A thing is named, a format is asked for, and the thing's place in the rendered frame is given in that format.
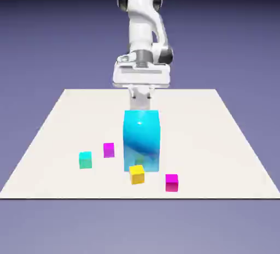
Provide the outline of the large cyan box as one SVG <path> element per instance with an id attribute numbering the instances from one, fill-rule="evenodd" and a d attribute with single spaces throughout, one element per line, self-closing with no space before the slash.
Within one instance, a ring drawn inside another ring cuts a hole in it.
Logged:
<path id="1" fill-rule="evenodd" d="M 126 110 L 123 122 L 124 171 L 142 165 L 159 171 L 161 127 L 157 110 Z"/>

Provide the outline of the small yellow cube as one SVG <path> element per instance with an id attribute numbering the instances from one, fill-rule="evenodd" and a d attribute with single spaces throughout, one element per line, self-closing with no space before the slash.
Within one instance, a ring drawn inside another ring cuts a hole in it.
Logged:
<path id="1" fill-rule="evenodd" d="M 132 185 L 144 183 L 144 168 L 142 165 L 130 166 L 129 173 Z"/>

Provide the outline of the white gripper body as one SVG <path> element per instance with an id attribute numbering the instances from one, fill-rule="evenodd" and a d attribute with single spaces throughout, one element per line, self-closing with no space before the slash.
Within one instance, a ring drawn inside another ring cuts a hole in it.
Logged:
<path id="1" fill-rule="evenodd" d="M 128 88 L 130 86 L 147 85 L 154 88 L 167 88 L 170 85 L 170 65 L 152 64 L 137 67 L 136 62 L 115 62 L 113 85 Z"/>

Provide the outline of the small teal cube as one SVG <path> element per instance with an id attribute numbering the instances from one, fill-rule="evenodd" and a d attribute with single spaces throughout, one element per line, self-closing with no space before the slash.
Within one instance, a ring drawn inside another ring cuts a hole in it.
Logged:
<path id="1" fill-rule="evenodd" d="M 89 169 L 92 168 L 92 152 L 84 151 L 79 153 L 79 168 Z"/>

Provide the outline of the small purple cube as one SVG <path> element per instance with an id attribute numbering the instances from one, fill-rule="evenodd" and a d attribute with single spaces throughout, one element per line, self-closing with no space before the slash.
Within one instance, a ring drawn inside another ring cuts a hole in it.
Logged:
<path id="1" fill-rule="evenodd" d="M 104 143 L 103 144 L 103 156 L 104 158 L 114 157 L 114 143 Z"/>

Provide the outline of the small magenta cube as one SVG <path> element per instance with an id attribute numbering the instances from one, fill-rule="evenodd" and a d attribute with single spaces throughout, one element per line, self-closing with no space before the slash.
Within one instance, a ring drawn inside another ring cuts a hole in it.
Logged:
<path id="1" fill-rule="evenodd" d="M 165 189 L 166 192 L 177 192 L 179 186 L 179 180 L 177 174 L 165 175 Z"/>

